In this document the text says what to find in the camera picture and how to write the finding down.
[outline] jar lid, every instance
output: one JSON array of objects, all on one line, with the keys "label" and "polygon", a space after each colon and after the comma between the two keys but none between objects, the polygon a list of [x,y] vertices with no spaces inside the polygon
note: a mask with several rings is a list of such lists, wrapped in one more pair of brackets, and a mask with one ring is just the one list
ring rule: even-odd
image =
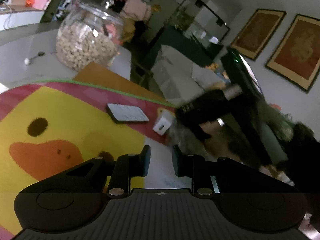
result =
[{"label": "jar lid", "polygon": [[115,22],[118,25],[123,25],[123,21],[119,14],[109,9],[104,8],[103,6],[93,4],[93,3],[80,3],[79,7],[91,12],[92,14],[104,19]]}]

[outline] white table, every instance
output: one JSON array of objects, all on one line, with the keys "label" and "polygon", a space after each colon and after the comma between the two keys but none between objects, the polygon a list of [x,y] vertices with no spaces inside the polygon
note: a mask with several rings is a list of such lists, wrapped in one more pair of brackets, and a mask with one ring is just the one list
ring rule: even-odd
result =
[{"label": "white table", "polygon": [[[0,46],[0,83],[4,87],[13,88],[39,80],[69,80],[75,77],[77,71],[63,65],[55,56],[57,31],[38,33]],[[45,52],[45,55],[26,66],[25,58],[32,58],[39,51]],[[130,80],[131,52],[123,47],[119,48],[119,52],[120,55],[109,69]]]}]

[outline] clothes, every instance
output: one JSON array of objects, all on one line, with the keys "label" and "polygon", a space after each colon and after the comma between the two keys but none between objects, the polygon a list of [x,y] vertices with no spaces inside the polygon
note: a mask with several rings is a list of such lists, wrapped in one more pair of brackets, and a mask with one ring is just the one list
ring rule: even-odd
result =
[{"label": "clothes", "polygon": [[120,15],[135,21],[148,22],[151,17],[151,6],[141,0],[127,0]]}]

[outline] picture frame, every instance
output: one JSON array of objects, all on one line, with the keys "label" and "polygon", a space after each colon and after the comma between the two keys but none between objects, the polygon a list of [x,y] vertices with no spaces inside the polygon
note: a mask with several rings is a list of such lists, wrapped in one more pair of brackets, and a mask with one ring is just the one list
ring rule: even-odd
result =
[{"label": "picture frame", "polygon": [[320,70],[320,19],[297,14],[266,67],[309,93]]},{"label": "picture frame", "polygon": [[257,9],[230,46],[245,57],[256,60],[285,15],[285,11]]}]

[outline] transparent container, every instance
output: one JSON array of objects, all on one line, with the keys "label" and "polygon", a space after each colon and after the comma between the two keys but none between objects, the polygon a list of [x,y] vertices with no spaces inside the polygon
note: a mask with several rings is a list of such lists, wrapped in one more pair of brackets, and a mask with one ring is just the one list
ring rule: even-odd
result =
[{"label": "transparent container", "polygon": [[64,65],[77,71],[94,61],[105,67],[112,64],[121,44],[123,22],[104,8],[80,3],[62,22],[57,35],[56,53]]}]

